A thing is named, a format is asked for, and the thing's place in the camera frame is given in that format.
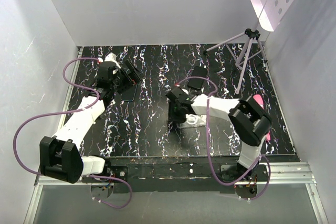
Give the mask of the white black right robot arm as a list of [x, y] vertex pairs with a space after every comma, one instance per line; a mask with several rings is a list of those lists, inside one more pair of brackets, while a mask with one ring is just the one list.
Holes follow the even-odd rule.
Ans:
[[264, 110], [260, 95], [247, 99], [223, 99], [205, 94], [187, 94], [175, 87], [166, 94], [169, 99], [169, 120], [187, 121], [187, 115], [207, 115], [230, 121], [242, 143], [237, 173], [242, 180], [251, 180], [257, 169], [253, 162], [261, 154], [264, 141], [270, 140], [271, 118]]

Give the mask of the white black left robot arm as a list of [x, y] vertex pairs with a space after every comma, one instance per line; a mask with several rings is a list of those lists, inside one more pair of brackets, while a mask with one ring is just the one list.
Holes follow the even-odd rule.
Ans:
[[68, 183], [93, 174], [100, 182], [111, 178], [112, 170], [99, 156], [81, 156], [81, 143], [96, 119], [112, 104], [116, 93], [122, 94], [144, 78], [130, 61], [118, 64], [114, 59], [99, 63], [94, 82], [84, 89], [84, 97], [76, 112], [52, 136], [39, 144], [42, 175]]

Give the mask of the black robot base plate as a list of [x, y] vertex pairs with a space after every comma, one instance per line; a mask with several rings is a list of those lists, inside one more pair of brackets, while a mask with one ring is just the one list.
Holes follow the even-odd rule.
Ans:
[[[234, 194], [234, 185], [219, 184], [211, 173], [208, 159], [200, 157], [106, 157], [104, 175], [114, 175], [128, 182], [133, 192], [192, 192], [218, 191]], [[214, 157], [215, 173], [225, 183], [236, 180], [243, 172], [238, 172], [237, 157]], [[240, 182], [257, 186], [257, 182], [268, 179], [266, 165], [260, 164]]]

